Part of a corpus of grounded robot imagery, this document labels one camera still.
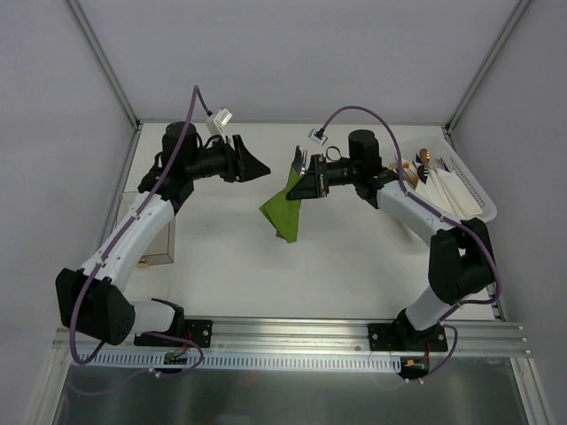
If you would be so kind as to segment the silver table knife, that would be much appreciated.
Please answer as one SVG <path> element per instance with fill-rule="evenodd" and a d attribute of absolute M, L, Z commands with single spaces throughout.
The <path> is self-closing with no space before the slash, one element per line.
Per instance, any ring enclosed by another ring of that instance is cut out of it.
<path fill-rule="evenodd" d="M 294 158 L 293 161 L 291 162 L 291 166 L 293 168 L 293 170 L 295 171 L 296 174 L 298 174 L 298 168 L 299 168 L 299 158 L 300 158 L 300 153 L 299 153 L 299 149 L 300 146 L 297 145 L 294 151 Z"/>

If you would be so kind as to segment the green paper napkin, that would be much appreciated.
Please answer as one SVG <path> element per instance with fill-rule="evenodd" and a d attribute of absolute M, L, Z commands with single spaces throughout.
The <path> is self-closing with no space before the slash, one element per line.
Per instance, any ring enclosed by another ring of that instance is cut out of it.
<path fill-rule="evenodd" d="M 285 187 L 260 207 L 263 216 L 276 230 L 276 236 L 287 243 L 295 243 L 298 239 L 301 201 L 287 200 L 286 194 L 300 177 L 291 166 Z"/>

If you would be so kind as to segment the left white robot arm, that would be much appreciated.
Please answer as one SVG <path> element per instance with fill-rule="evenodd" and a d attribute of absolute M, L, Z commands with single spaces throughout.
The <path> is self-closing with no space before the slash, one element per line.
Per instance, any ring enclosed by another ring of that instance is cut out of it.
<path fill-rule="evenodd" d="M 128 336 L 154 337 L 166 345 L 187 334 L 179 305 L 154 298 L 126 299 L 129 278 L 147 248 L 181 210 L 197 180 L 218 176 L 248 182 L 270 168 L 245 147 L 240 135 L 203 142 L 192 124 L 169 124 L 161 149 L 143 177 L 129 211 L 97 252 L 78 269 L 63 269 L 55 281 L 62 324 L 73 334 L 119 345 Z"/>

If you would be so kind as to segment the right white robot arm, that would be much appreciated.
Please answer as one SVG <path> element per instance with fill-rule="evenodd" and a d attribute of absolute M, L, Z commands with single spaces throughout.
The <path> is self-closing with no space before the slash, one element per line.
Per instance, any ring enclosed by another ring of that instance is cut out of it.
<path fill-rule="evenodd" d="M 402 310 L 388 329 L 413 351 L 458 305 L 496 280 L 486 224 L 445 215 L 411 189 L 397 171 L 386 168 L 375 134 L 357 129 L 348 136 L 349 155 L 327 162 L 310 159 L 308 169 L 291 188 L 289 201 L 326 197 L 332 186 L 352 185 L 372 207 L 411 228 L 429 248 L 428 288 Z"/>

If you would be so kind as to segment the clear smoked plastic box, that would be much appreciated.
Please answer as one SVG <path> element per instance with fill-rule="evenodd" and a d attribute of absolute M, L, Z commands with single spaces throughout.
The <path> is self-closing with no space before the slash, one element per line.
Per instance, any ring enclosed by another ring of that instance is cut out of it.
<path fill-rule="evenodd" d="M 123 192 L 120 196 L 120 205 L 115 219 L 115 227 L 132 208 L 137 193 L 134 191 Z M 175 217 L 164 226 L 153 238 L 144 255 L 138 262 L 146 262 L 149 266 L 160 266 L 173 264 L 175 261 Z"/>

